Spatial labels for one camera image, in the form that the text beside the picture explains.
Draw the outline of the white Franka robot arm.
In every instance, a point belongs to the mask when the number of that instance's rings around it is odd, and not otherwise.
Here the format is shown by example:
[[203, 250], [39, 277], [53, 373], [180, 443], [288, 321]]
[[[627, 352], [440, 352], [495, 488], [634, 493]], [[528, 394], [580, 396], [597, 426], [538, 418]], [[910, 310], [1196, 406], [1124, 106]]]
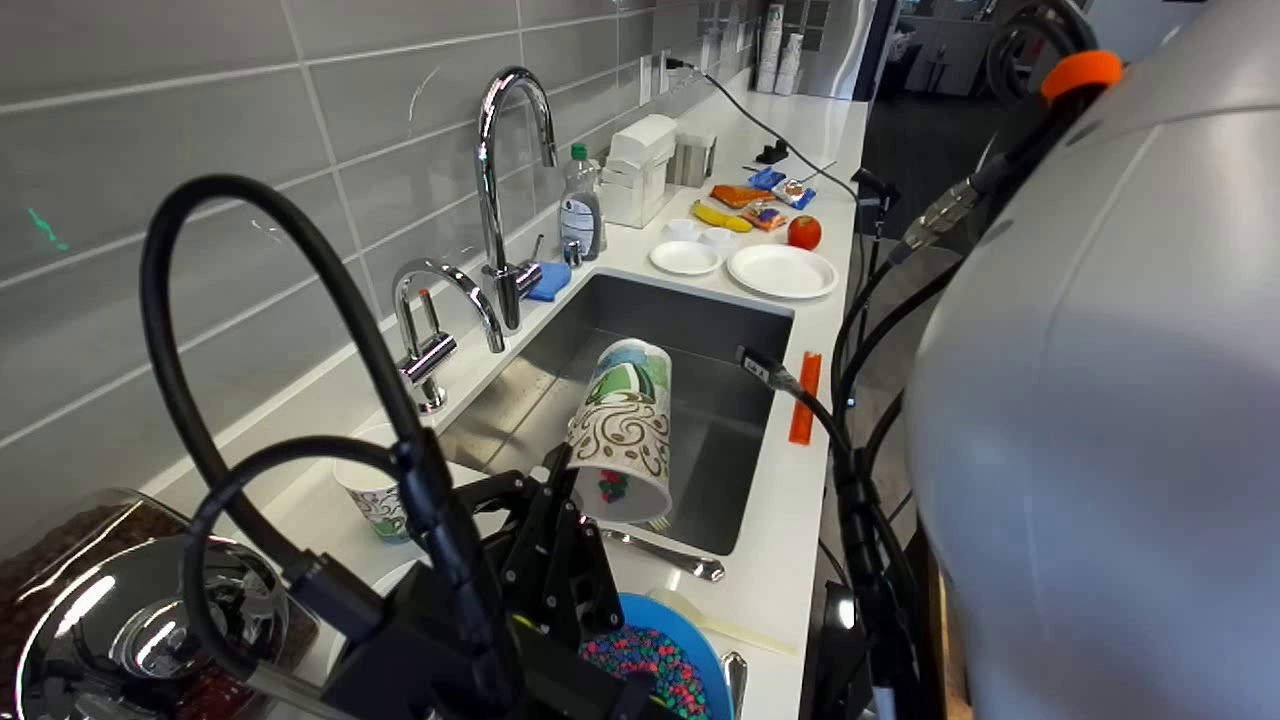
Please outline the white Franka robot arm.
[[1280, 0], [1206, 0], [1014, 193], [909, 459], [977, 720], [1280, 720]]

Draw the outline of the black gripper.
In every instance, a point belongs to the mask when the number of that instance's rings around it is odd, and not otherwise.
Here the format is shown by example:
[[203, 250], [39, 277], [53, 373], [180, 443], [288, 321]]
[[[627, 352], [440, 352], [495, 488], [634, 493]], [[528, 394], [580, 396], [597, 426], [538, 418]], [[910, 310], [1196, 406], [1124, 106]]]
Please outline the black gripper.
[[412, 570], [376, 597], [336, 566], [319, 610], [349, 637], [319, 701], [356, 720], [653, 720], [653, 680], [615, 680], [580, 655], [589, 633], [618, 624], [600, 541], [570, 502], [570, 447], [542, 456], [542, 485], [500, 474], [461, 493], [425, 447], [319, 439], [326, 459], [394, 482]]

